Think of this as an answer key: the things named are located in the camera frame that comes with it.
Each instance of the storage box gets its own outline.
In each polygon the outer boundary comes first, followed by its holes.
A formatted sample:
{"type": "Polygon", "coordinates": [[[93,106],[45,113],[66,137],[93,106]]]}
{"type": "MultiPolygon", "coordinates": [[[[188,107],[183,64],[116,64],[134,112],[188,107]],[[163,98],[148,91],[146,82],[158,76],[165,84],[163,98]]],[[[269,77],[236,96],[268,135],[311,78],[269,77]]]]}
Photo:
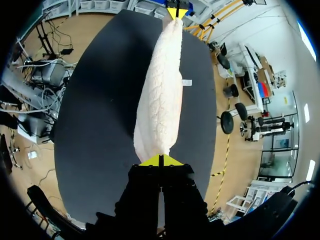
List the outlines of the storage box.
{"type": "Polygon", "coordinates": [[[219,73],[220,77],[222,77],[224,79],[234,77],[234,73],[233,73],[231,67],[228,70],[225,69],[221,64],[218,64],[217,67],[218,67],[218,73],[219,73]]]}
{"type": "Polygon", "coordinates": [[[45,0],[43,1],[43,8],[47,8],[50,5],[54,4],[55,2],[58,2],[59,0],[45,0]]]}
{"type": "Polygon", "coordinates": [[[157,5],[152,4],[150,2],[140,1],[135,5],[134,11],[137,13],[153,16],[154,10],[156,9],[156,7],[157,5]]]}
{"type": "Polygon", "coordinates": [[[105,10],[109,8],[110,2],[108,0],[94,1],[94,8],[97,10],[105,10]]]}
{"type": "Polygon", "coordinates": [[[154,17],[157,19],[163,19],[167,14],[168,10],[161,6],[154,11],[154,17]]]}
{"type": "Polygon", "coordinates": [[[260,62],[262,65],[262,69],[259,69],[257,72],[258,81],[260,83],[264,83],[267,89],[267,97],[274,95],[273,92],[273,83],[275,81],[275,73],[273,71],[272,66],[268,63],[266,57],[261,56],[260,62]]]}
{"type": "Polygon", "coordinates": [[[59,15],[68,8],[68,2],[63,2],[50,10],[52,16],[59,15]]]}
{"type": "Polygon", "coordinates": [[[94,7],[94,1],[82,1],[80,5],[82,10],[92,9],[94,7]]]}
{"type": "Polygon", "coordinates": [[[126,1],[109,1],[110,2],[110,9],[114,11],[121,11],[122,9],[125,9],[128,4],[129,0],[126,1]]]}

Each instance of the white label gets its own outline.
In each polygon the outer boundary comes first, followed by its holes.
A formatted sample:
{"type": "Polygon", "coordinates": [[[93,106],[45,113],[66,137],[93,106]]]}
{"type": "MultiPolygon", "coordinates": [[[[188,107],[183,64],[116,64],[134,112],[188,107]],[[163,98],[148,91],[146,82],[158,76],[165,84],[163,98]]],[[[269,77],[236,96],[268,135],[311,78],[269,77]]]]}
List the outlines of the white label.
{"type": "Polygon", "coordinates": [[[192,86],[192,80],[182,79],[182,86],[187,86],[187,87],[192,86]]]}
{"type": "Polygon", "coordinates": [[[35,159],[38,156],[36,151],[32,151],[28,153],[28,159],[35,159]]]}

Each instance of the white towel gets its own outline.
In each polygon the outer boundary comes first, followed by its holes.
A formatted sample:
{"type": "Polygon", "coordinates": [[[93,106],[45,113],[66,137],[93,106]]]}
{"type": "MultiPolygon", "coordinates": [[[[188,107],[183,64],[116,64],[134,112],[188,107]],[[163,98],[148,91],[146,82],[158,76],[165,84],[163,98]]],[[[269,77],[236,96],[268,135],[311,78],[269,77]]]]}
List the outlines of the white towel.
{"type": "Polygon", "coordinates": [[[183,22],[163,22],[136,113],[133,144],[141,162],[169,155],[179,131],[183,83],[179,71],[183,22]]]}

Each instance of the yellow triangle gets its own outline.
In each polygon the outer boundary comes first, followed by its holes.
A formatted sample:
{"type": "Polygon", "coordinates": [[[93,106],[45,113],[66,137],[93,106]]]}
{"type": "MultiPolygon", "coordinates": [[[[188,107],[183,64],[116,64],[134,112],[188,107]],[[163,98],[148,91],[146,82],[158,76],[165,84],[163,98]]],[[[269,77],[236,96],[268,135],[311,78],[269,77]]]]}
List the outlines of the yellow triangle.
{"type": "Polygon", "coordinates": [[[168,7],[167,9],[168,9],[168,12],[171,15],[172,19],[176,19],[177,9],[171,8],[171,7],[168,7]]]}
{"type": "MultiPolygon", "coordinates": [[[[140,164],[140,166],[150,166],[150,165],[159,166],[159,154],[153,156],[149,160],[140,164]]],[[[173,159],[172,157],[164,154],[163,155],[163,165],[164,166],[170,166],[170,165],[182,166],[183,164],[181,162],[178,162],[177,160],[173,159]]]]}
{"type": "Polygon", "coordinates": [[[173,159],[172,157],[164,154],[163,155],[164,158],[164,166],[170,166],[170,165],[174,165],[174,166],[182,166],[183,164],[181,162],[178,162],[177,160],[173,159]]]}
{"type": "MultiPolygon", "coordinates": [[[[168,7],[167,10],[171,15],[172,19],[176,19],[177,9],[168,7]]],[[[187,12],[188,12],[187,9],[179,9],[179,19],[182,19],[187,12]]]]}
{"type": "Polygon", "coordinates": [[[149,160],[139,164],[139,166],[159,166],[159,154],[153,156],[149,160]]]}
{"type": "Polygon", "coordinates": [[[188,9],[180,9],[179,18],[182,19],[187,12],[188,12],[188,9]]]}

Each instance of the black table surface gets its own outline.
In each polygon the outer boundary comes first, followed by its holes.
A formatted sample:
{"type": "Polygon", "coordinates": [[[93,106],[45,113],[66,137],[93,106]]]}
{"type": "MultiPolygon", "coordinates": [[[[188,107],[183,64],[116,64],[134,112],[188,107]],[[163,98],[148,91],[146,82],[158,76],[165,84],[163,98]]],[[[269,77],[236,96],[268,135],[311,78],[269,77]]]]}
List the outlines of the black table surface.
{"type": "MultiPolygon", "coordinates": [[[[54,159],[64,206],[78,221],[95,223],[96,212],[114,216],[128,171],[140,163],[133,143],[137,107],[161,31],[160,19],[122,10],[93,39],[72,74],[55,129],[54,159]]],[[[216,91],[209,48],[188,32],[180,72],[192,86],[183,87],[170,155],[191,165],[204,197],[215,151],[216,91]]]]}

